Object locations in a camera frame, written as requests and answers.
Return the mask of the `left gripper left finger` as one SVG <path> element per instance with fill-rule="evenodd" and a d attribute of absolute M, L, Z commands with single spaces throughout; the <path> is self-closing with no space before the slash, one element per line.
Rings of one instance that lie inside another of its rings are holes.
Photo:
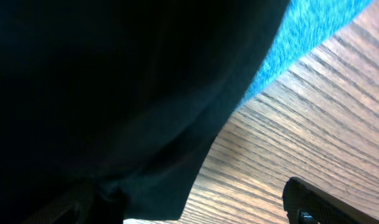
<path fill-rule="evenodd" d="M 91 210 L 93 199 L 92 184 L 77 184 L 26 218 L 22 224 L 83 224 Z"/>

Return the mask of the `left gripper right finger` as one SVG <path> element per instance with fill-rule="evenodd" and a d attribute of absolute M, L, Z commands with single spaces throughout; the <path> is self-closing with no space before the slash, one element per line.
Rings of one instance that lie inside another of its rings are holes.
<path fill-rule="evenodd" d="M 379 224 L 376 218 L 298 177 L 286 182 L 282 199 L 290 224 Z"/>

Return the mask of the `black t-shirt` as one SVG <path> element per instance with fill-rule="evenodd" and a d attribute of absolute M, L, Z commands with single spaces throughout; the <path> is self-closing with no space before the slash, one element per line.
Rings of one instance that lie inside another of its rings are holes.
<path fill-rule="evenodd" d="M 178 220 L 287 1 L 0 0 L 0 223 Z"/>

